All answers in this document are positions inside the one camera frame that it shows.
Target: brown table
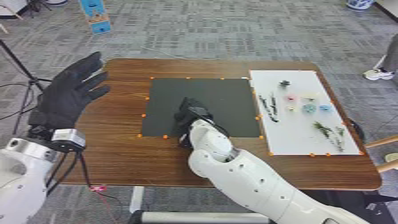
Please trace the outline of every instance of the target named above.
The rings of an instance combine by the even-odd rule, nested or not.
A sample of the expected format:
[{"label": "brown table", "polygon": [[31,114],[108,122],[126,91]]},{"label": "brown table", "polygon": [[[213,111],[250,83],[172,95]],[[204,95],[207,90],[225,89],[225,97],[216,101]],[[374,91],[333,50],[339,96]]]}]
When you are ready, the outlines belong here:
[{"label": "brown table", "polygon": [[[86,135],[85,160],[95,184],[211,186],[207,180],[189,171],[186,165],[189,150],[177,148],[177,139],[136,137],[150,87],[149,77],[239,78],[248,77],[250,69],[314,70],[348,123],[325,77],[309,62],[113,59],[104,69],[110,73],[106,84],[111,86],[111,92],[90,104],[78,122],[78,129]],[[365,152],[351,127],[348,129],[358,148]],[[380,175],[367,154],[314,158],[268,156],[264,139],[230,138],[230,140],[236,147],[246,149],[264,160],[296,188],[374,190],[380,187]],[[65,183],[83,184],[79,166]]]}]

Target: white board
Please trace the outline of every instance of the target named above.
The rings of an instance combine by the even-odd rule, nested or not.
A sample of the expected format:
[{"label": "white board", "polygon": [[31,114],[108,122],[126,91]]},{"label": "white board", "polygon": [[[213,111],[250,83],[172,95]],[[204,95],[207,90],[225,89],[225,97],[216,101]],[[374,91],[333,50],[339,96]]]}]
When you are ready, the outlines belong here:
[{"label": "white board", "polygon": [[[309,155],[310,153],[314,155],[325,155],[326,153],[330,155],[358,155],[357,144],[342,125],[342,119],[314,71],[252,70],[250,77],[268,148],[273,155]],[[278,83],[284,80],[289,81],[291,85],[280,88]],[[277,101],[278,122],[269,120],[262,102],[259,101],[261,96],[269,107],[271,94]],[[294,96],[293,101],[285,99],[287,95]],[[316,98],[312,101],[305,98],[309,95]],[[305,104],[316,106],[314,113],[303,112],[301,106]],[[328,105],[330,111],[321,111],[319,105]],[[332,130],[335,127],[344,129],[342,137],[339,136],[342,151],[312,127],[316,121]]]}]

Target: white shoe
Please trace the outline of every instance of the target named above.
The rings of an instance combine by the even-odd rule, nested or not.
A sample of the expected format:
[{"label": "white shoe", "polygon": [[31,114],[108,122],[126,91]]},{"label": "white shoe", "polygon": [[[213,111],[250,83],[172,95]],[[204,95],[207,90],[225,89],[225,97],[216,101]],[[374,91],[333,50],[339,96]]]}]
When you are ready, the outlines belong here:
[{"label": "white shoe", "polygon": [[394,78],[394,73],[383,72],[380,69],[371,69],[364,72],[364,78],[369,79],[371,81],[378,79],[388,80]]}]

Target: gray carpet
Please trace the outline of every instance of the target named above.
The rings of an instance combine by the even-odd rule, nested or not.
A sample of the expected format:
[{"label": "gray carpet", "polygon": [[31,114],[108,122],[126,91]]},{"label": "gray carpet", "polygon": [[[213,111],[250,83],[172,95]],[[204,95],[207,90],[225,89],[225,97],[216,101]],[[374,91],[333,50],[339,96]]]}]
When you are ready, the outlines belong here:
[{"label": "gray carpet", "polygon": [[[392,81],[371,82],[358,74],[383,55],[398,24],[376,8],[358,13],[342,3],[342,0],[108,0],[111,32],[92,36],[72,1],[51,12],[42,10],[33,19],[26,14],[24,21],[1,21],[10,34],[0,33],[0,38],[42,78],[51,78],[97,50],[104,60],[184,57],[312,61],[346,113],[373,140],[398,133],[398,119],[388,122],[398,114],[398,89]],[[21,73],[1,55],[0,58],[1,84],[22,82]],[[21,96],[21,87],[0,88],[0,117],[17,110]],[[12,122],[14,118],[0,121],[1,145]],[[396,151],[396,144],[369,151],[376,164]],[[381,177],[380,192],[398,196],[398,171],[385,172]],[[120,223],[127,218],[129,193],[127,187],[111,187],[108,191],[124,204]],[[117,203],[108,202],[117,213]],[[149,188],[145,207],[152,211],[243,211],[213,189]],[[388,203],[388,209],[398,220],[398,202]],[[97,196],[83,187],[58,188],[33,223],[111,223]]]}]

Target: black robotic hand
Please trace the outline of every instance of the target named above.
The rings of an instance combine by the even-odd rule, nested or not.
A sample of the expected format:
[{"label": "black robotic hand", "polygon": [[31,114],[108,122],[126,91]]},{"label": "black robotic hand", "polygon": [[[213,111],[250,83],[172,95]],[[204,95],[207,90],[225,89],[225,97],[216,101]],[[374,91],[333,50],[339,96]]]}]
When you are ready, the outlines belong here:
[{"label": "black robotic hand", "polygon": [[97,87],[106,79],[106,72],[90,77],[102,67],[99,59],[101,53],[95,52],[54,76],[28,117],[30,134],[72,128],[86,104],[108,93],[110,87]]},{"label": "black robotic hand", "polygon": [[182,103],[179,105],[179,111],[174,114],[174,119],[177,126],[182,129],[188,128],[191,122],[197,119],[213,120],[213,115],[207,112],[207,108],[193,98],[184,97]]}]

